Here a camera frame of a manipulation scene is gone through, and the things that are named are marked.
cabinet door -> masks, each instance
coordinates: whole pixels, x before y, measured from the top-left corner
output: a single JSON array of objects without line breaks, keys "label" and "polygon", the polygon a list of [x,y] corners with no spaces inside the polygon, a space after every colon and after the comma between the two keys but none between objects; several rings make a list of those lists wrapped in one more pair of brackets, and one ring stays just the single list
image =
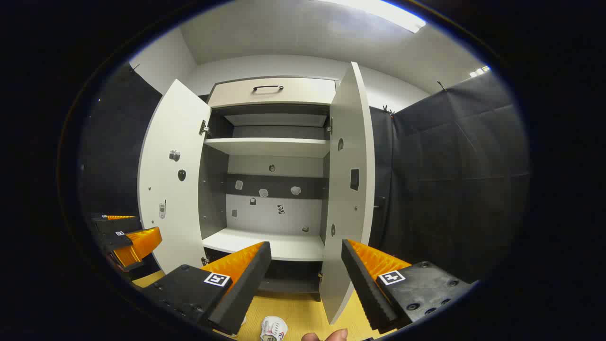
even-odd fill
[{"label": "cabinet door", "polygon": [[[151,117],[139,159],[137,192],[144,229],[158,226],[153,255],[164,273],[181,264],[202,266],[198,176],[210,107],[175,80]],[[171,160],[171,150],[179,153]]]},{"label": "cabinet door", "polygon": [[344,238],[367,244],[375,197],[375,145],[366,89],[351,63],[330,105],[328,215],[320,296],[334,324],[353,292],[341,260]]}]

human hand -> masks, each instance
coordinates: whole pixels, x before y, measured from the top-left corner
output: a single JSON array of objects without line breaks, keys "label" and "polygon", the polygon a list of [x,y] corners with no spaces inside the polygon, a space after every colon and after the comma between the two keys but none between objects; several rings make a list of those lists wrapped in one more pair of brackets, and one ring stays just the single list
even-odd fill
[{"label": "human hand", "polygon": [[[320,338],[316,333],[307,333],[301,337],[301,341],[320,341]],[[334,331],[325,341],[347,341],[347,328]]]}]

white wall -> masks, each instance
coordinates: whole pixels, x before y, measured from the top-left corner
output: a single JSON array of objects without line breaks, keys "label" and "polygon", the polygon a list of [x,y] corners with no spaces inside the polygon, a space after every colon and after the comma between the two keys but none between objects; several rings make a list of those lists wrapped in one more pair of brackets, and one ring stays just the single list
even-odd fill
[{"label": "white wall", "polygon": [[[296,55],[258,55],[208,62],[197,66],[182,80],[197,95],[210,93],[221,81],[259,76],[310,76],[341,79],[347,62]],[[409,83],[362,65],[361,72],[370,106],[394,112],[422,100],[429,94]]]},{"label": "white wall", "polygon": [[149,85],[164,94],[175,79],[185,83],[197,64],[178,27],[141,50],[130,61]]}]

yellow floor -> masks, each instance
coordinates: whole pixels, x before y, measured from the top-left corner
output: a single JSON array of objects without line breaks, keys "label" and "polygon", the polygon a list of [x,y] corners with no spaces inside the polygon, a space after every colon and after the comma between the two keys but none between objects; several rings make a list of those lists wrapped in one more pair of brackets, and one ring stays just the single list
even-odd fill
[{"label": "yellow floor", "polygon": [[[146,287],[162,278],[164,273],[158,271],[149,276],[133,281],[134,284]],[[320,340],[325,340],[333,331],[348,329],[348,340],[364,340],[369,337],[377,339],[378,331],[370,329],[358,294],[354,291],[341,317],[334,325],[329,325],[322,302],[316,302],[308,294],[265,294],[255,296],[246,313],[246,323],[240,328],[237,341],[258,341],[261,335],[261,322],[265,316],[278,316],[284,319],[288,333],[284,341],[299,341],[306,333],[316,333]]]}]

drawer handle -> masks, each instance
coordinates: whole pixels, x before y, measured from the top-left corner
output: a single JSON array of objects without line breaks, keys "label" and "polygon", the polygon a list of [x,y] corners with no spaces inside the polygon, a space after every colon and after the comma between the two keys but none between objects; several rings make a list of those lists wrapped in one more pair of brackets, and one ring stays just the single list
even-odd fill
[{"label": "drawer handle", "polygon": [[256,87],[254,87],[254,88],[253,88],[253,91],[257,91],[257,89],[260,89],[260,88],[262,88],[262,87],[277,87],[277,88],[279,88],[280,90],[284,89],[284,87],[283,87],[283,86],[256,86]]}]

